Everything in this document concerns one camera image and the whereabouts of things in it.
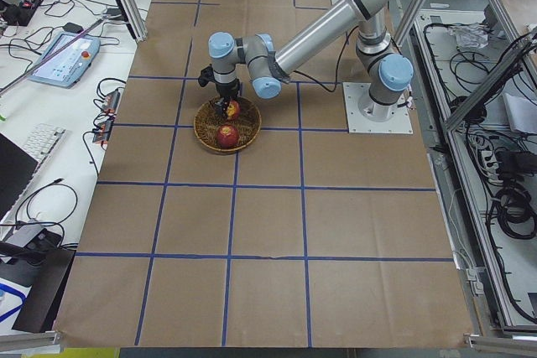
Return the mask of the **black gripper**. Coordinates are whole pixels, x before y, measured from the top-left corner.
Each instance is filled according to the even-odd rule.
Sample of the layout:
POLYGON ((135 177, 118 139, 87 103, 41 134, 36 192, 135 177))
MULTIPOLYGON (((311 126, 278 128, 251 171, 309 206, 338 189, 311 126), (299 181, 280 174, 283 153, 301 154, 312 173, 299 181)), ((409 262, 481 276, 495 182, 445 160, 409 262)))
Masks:
POLYGON ((231 117, 233 115, 233 101, 238 98, 238 92, 241 89, 241 82, 239 79, 235 79, 228 83, 221 83, 216 81, 216 91, 219 94, 220 99, 213 103, 215 113, 219 117, 231 117))

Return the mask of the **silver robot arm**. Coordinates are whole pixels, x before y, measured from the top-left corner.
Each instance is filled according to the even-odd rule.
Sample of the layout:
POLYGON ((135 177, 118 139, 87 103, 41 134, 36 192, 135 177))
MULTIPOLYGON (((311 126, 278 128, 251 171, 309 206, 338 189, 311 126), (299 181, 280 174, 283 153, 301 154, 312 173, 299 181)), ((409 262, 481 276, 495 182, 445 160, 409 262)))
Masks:
POLYGON ((240 81, 237 65, 246 65, 256 94, 276 97, 290 74, 352 28, 358 29, 356 53, 371 77, 367 93, 360 96, 359 111, 374 122, 386 122, 398 107, 401 94, 414 74, 410 61, 394 52, 384 20, 389 0, 338 0, 315 22, 276 49, 267 34, 234 38, 216 32, 208 39, 211 63, 201 71, 198 83, 212 82, 225 108, 237 97, 240 81))

